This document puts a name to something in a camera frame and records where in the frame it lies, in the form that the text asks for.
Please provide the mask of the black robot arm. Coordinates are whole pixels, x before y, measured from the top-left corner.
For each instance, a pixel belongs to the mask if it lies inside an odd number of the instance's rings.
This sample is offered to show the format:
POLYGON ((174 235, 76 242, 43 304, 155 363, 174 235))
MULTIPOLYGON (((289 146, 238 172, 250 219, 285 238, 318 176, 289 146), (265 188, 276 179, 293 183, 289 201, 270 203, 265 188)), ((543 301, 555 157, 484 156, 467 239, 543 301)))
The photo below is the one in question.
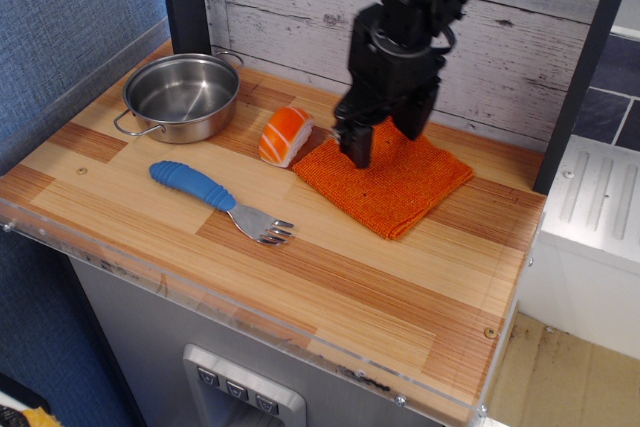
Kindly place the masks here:
POLYGON ((450 28, 467 0, 380 0, 353 24, 352 85, 335 108, 341 152, 368 167, 373 128, 386 119, 409 140, 422 134, 438 96, 440 70, 456 43, 450 28))

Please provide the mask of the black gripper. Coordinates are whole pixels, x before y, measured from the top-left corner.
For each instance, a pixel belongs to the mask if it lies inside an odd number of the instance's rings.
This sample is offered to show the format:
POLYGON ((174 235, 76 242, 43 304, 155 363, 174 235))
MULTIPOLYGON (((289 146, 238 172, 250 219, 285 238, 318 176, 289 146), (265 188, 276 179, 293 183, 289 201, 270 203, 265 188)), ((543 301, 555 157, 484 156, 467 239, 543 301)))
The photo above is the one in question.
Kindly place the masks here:
POLYGON ((339 149, 356 168, 369 166, 371 126, 387 117, 407 139, 422 135, 446 63, 446 49, 430 41, 408 48, 389 39, 383 14, 381 4, 372 4, 356 16, 348 62, 352 85, 334 111, 339 149))

